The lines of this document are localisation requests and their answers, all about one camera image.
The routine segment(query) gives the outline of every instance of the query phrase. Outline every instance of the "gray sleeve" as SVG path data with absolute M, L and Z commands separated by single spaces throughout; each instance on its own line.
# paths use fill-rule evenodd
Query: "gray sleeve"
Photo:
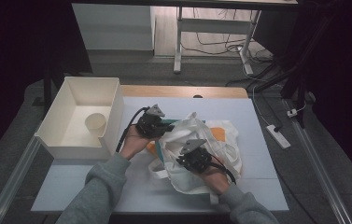
M 278 223 L 275 216 L 258 203 L 252 193 L 243 193 L 234 184 L 219 198 L 230 206 L 231 220 L 235 223 Z
M 118 153 L 107 162 L 94 165 L 86 177 L 85 187 L 56 223 L 108 223 L 120 199 L 129 165 Z

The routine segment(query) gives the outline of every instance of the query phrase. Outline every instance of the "paper cup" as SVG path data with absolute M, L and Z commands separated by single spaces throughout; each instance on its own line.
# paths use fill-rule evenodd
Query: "paper cup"
M 90 114 L 85 119 L 85 125 L 92 135 L 96 137 L 103 136 L 106 129 L 106 117 L 100 113 Z

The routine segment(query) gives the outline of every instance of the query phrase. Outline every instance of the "white power strip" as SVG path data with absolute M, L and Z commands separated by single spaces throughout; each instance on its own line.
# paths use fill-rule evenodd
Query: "white power strip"
M 283 149 L 286 149 L 291 146 L 289 141 L 281 134 L 281 132 L 275 132 L 275 126 L 269 125 L 266 127 L 266 130 L 271 134 L 271 136 L 275 139 L 275 141 L 280 145 Z

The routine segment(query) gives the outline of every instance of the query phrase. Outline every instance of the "person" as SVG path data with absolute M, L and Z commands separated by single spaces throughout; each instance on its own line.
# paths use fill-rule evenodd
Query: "person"
M 97 163 L 88 172 L 85 187 L 65 208 L 56 223 L 108 223 L 126 182 L 130 159 L 153 140 L 141 137 L 131 126 L 120 153 L 107 162 Z M 218 168 L 209 167 L 197 174 L 205 184 L 231 208 L 230 218 L 235 223 L 278 223 L 275 216 L 258 203 L 251 193 L 244 193 Z

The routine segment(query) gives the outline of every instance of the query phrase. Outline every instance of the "white cardboard box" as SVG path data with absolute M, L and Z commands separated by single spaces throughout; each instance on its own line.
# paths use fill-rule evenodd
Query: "white cardboard box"
M 122 112 L 117 77 L 66 77 L 35 137 L 55 159 L 105 160 L 119 142 Z M 102 136 L 85 125 L 94 113 L 106 118 Z

